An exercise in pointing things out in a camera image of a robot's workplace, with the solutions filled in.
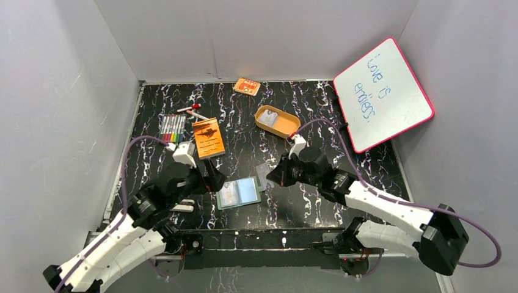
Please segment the mint green card holder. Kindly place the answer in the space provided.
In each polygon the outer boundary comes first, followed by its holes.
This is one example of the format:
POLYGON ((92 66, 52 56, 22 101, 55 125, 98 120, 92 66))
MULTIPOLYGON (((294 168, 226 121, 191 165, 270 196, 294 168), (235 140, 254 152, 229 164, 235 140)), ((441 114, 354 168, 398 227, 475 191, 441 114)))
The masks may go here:
POLYGON ((237 208, 248 204, 259 203, 261 201, 261 193, 264 191, 258 184, 256 177, 247 177, 234 180, 237 184, 239 193, 239 203, 233 206, 223 208, 219 199, 219 192, 216 192, 218 210, 237 208))

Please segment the silver VIP card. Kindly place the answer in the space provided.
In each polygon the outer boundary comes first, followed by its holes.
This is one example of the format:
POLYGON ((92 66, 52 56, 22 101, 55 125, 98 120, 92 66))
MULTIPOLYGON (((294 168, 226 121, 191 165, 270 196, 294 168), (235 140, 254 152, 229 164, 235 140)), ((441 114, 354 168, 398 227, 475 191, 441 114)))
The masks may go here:
POLYGON ((226 182, 219 192, 219 199, 223 208, 239 203, 237 184, 234 181, 226 182))

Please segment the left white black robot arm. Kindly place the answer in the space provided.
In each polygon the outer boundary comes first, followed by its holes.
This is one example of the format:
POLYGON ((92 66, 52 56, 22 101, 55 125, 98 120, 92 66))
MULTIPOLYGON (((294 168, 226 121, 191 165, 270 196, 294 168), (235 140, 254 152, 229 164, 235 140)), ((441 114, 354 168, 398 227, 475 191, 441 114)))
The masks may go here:
POLYGON ((178 206, 189 206, 191 195, 221 190, 227 180, 211 160, 203 163, 206 176, 188 159, 171 163, 145 183, 76 256, 43 271, 49 287, 54 292, 103 292, 149 258, 180 251, 183 239, 169 223, 170 213, 178 206))

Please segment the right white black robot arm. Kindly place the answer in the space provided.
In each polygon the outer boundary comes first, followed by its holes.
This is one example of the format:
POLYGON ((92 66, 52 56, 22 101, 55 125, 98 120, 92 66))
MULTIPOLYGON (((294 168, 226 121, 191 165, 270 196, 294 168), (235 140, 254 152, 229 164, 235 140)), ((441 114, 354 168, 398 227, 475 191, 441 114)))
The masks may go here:
POLYGON ((365 211, 383 224, 356 217, 332 240, 324 240, 320 250, 337 253, 361 252, 368 248, 404 253, 418 258, 426 267, 441 275, 451 276, 469 242, 453 209, 440 205, 442 212, 415 208, 410 202, 373 187, 365 187, 356 175, 333 167, 315 147, 282 155, 267 179, 288 187, 296 183, 317 188, 325 199, 343 206, 365 211))

